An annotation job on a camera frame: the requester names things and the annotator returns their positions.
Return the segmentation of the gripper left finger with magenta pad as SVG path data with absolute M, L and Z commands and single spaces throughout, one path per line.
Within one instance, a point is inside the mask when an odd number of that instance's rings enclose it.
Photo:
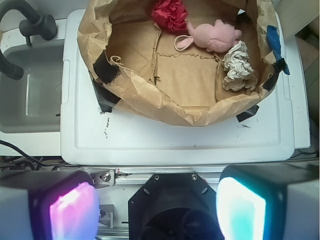
M 93 240 L 99 209 L 97 190 L 85 171 L 0 174 L 2 240 Z

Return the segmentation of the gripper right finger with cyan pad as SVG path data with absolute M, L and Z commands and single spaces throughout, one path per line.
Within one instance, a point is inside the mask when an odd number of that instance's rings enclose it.
M 216 189 L 217 219 L 227 240 L 318 240 L 318 164 L 233 164 Z

